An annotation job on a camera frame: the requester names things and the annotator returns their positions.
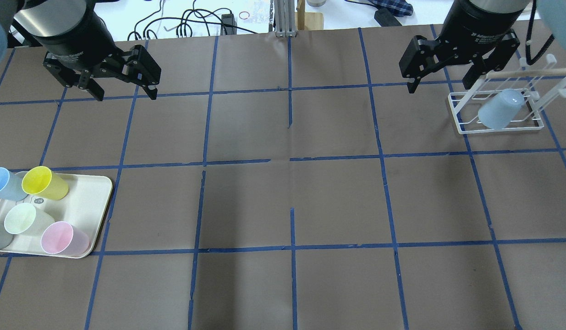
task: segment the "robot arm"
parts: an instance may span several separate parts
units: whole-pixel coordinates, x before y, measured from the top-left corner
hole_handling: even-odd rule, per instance
[[[0,0],[6,29],[12,15],[48,50],[43,65],[61,85],[77,86],[101,101],[104,90],[93,78],[115,77],[138,84],[149,98],[156,99],[159,65],[139,44],[128,52],[117,48],[86,0]]]
[[[409,92],[415,92],[423,77],[449,65],[473,64],[462,80],[467,89],[488,71],[503,70],[520,44],[511,26],[529,2],[454,0],[440,36],[414,36],[399,62],[402,76],[409,78]],[[542,1],[540,14],[566,48],[566,0]]]

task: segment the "black device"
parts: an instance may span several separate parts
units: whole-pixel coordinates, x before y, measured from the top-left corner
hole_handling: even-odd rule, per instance
[[[144,46],[124,52],[114,44],[94,1],[20,0],[14,19],[48,52],[44,67],[65,87],[77,86],[96,100],[104,90],[93,78],[114,77],[138,84],[155,100],[161,67]]]
[[[409,92],[415,92],[423,77],[448,65],[472,63],[462,80],[467,89],[488,71],[503,70],[520,44],[511,26],[528,2],[454,0],[438,38],[414,36],[399,61],[402,76],[409,78]]]
[[[384,7],[379,7],[379,10],[374,12],[374,20],[379,23],[381,27],[401,27],[402,24],[393,16],[393,14]]]
[[[222,22],[229,26],[222,25],[220,35],[235,35],[236,34],[236,17],[232,13],[222,14]]]

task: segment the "white dish rack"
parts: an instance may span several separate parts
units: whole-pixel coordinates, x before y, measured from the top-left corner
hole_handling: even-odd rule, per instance
[[[541,111],[557,97],[566,98],[566,69],[554,69],[557,64],[553,54],[545,57],[543,69],[531,69],[524,58],[520,59],[517,71],[490,72],[478,79],[465,92],[454,92],[448,96],[450,111],[457,131],[460,134],[513,132],[540,130],[544,127]],[[537,85],[543,77],[565,76],[553,88],[541,96]],[[526,109],[513,119],[504,129],[490,129],[480,122],[478,110],[490,98],[506,88],[517,90],[526,102]]]

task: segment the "white table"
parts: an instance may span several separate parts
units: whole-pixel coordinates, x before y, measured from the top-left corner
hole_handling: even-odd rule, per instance
[[[444,22],[453,0],[408,0],[413,6],[413,16],[398,17],[402,25],[441,24]],[[192,0],[165,0],[164,17],[181,17],[184,10],[191,8]],[[270,0],[197,0],[197,9],[203,8],[210,11],[221,7],[232,9],[237,24],[259,33],[268,32]],[[104,19],[114,40],[126,40],[128,34],[133,30],[134,23],[143,19],[159,8],[159,0],[120,0],[118,2],[107,2],[96,5],[96,13]],[[247,11],[251,16],[240,19],[239,14]],[[306,6],[308,12],[322,12],[324,14],[325,29],[348,29],[357,27],[378,27],[374,20],[375,8],[366,5],[351,4],[344,0],[327,0],[324,6]],[[139,33],[145,25],[155,18],[161,17],[160,13],[147,19],[138,25]],[[522,14],[520,19],[529,19],[529,13]],[[166,32],[164,28],[171,28],[178,24],[178,20],[163,20],[153,23],[153,31],[158,32],[159,38],[174,38],[175,31]],[[203,23],[191,23],[193,36],[207,35],[207,29]],[[219,25],[209,27],[212,35],[220,33]]]

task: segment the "wooden block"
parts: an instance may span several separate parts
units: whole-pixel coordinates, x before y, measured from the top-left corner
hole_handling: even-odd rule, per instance
[[[295,14],[295,21],[297,22],[297,30],[305,29],[305,0],[298,0],[297,13]]]
[[[295,21],[297,22],[297,12],[295,13]],[[323,13],[306,12],[305,29],[310,31],[323,30]]]

